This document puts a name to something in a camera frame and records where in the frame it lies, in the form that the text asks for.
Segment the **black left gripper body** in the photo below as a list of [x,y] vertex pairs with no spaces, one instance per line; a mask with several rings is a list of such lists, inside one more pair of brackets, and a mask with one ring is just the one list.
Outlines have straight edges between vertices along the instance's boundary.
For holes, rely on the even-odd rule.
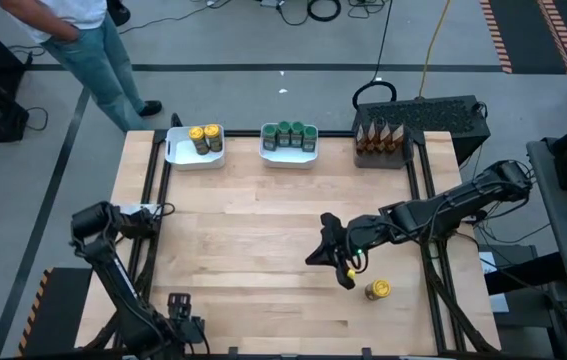
[[180,323],[182,341],[188,344],[204,344],[206,342],[205,320],[200,316],[192,316]]

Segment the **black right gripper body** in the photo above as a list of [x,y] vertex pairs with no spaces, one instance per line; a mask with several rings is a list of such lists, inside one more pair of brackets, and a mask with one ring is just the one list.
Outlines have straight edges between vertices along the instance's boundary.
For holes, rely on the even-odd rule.
[[346,247],[347,230],[342,226],[341,220],[332,213],[321,215],[321,221],[326,234],[327,246],[330,248],[330,257],[335,267],[337,282],[345,289],[351,290],[355,282],[350,276],[352,268],[347,264],[349,253]]

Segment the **yellow-lid spice jar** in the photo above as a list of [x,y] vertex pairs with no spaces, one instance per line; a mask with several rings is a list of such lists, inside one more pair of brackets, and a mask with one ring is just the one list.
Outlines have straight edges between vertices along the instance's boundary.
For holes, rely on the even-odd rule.
[[211,151],[221,152],[223,149],[223,131],[218,124],[209,124],[204,127],[204,134]]
[[192,141],[198,155],[206,155],[210,149],[202,127],[195,126],[188,130],[189,139]]
[[391,286],[387,280],[377,279],[366,285],[364,293],[368,300],[380,300],[390,295]]

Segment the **person's forearm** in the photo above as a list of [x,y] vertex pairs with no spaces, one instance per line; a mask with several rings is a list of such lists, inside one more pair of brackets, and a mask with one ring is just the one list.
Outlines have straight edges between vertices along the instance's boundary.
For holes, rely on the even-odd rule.
[[0,7],[21,22],[66,42],[79,38],[79,30],[37,0],[0,0]]

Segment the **white plastic bin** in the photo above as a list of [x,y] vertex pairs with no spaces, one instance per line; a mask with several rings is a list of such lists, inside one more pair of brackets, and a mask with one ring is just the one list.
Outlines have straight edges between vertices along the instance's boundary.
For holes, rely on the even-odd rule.
[[207,170],[218,169],[225,165],[224,132],[222,135],[223,149],[221,152],[209,151],[206,155],[198,155],[188,130],[191,127],[172,127],[167,131],[165,160],[177,170]]
[[262,142],[262,129],[266,124],[272,124],[277,127],[275,123],[265,123],[261,127],[259,155],[266,167],[284,169],[311,169],[314,167],[318,159],[319,141],[316,142],[314,152],[304,152],[302,148],[279,146],[277,146],[275,151],[268,151],[263,148]]

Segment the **black floor mat orange stripes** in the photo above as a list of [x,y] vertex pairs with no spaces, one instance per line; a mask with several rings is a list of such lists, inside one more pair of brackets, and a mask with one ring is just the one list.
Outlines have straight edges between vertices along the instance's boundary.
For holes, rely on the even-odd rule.
[[85,268],[62,267],[43,272],[18,344],[18,357],[73,351],[91,274]]
[[479,0],[502,70],[567,74],[567,0]]

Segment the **black shoe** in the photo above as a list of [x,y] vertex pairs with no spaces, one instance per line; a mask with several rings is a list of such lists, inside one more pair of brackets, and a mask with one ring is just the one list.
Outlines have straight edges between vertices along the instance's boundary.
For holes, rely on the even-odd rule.
[[148,100],[144,102],[144,107],[138,112],[138,114],[145,117],[152,117],[159,114],[163,110],[163,105],[158,100]]

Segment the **person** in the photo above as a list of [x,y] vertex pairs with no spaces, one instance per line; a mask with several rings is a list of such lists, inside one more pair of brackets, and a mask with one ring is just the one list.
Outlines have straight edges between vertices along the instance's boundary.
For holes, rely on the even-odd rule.
[[121,131],[144,130],[144,107],[132,64],[107,0],[37,0],[79,30],[74,42],[59,40],[7,13],[91,93],[100,110]]

